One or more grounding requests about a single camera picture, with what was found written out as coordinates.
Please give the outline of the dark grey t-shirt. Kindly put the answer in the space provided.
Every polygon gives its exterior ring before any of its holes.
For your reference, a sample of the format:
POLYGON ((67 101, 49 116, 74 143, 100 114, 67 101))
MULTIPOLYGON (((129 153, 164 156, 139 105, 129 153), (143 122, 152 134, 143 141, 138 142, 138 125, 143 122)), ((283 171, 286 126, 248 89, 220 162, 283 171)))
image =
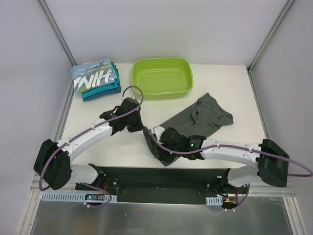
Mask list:
MULTIPOLYGON (((233 123, 233 115, 224 110, 209 93, 205 93, 195 103, 169 118, 160 126, 165 129, 174 128, 181 135, 186 136, 189 139, 186 150, 189 152, 200 149, 200 145, 206 138, 216 133, 221 127, 233 123)), ((165 151, 173 152, 173 150, 158 143, 154 135, 150 135, 147 127, 144 128, 144 137, 152 154, 153 141, 165 151)), ((189 155, 193 155, 193 160, 203 159, 200 153, 189 155)))

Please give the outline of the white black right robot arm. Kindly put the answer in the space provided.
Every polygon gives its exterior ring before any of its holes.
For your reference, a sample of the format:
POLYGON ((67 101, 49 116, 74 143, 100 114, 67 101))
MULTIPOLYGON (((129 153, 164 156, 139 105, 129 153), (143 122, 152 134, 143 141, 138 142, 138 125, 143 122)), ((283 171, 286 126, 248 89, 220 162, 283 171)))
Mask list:
POLYGON ((222 160, 242 164, 228 168, 220 180, 221 190, 231 193, 245 184, 264 182, 284 188, 287 185, 289 155, 274 141, 234 144, 217 141, 205 136, 186 137, 173 128, 154 127, 148 133, 156 148, 156 158, 170 165, 180 157, 194 160, 222 160))

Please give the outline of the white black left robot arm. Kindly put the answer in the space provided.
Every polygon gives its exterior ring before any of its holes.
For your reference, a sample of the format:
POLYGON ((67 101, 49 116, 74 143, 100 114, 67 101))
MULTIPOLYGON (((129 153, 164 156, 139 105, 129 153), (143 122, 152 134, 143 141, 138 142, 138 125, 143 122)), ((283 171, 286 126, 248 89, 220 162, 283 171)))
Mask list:
POLYGON ((73 161, 97 142, 117 132, 124 129, 129 132, 141 131, 140 106, 140 102, 127 97, 75 135, 57 142, 45 140, 33 167, 40 176, 39 189, 45 191, 43 182, 46 182, 47 187, 53 190, 61 189, 67 183, 83 184, 92 190, 99 190, 105 182, 104 172, 94 164, 77 165, 73 161))

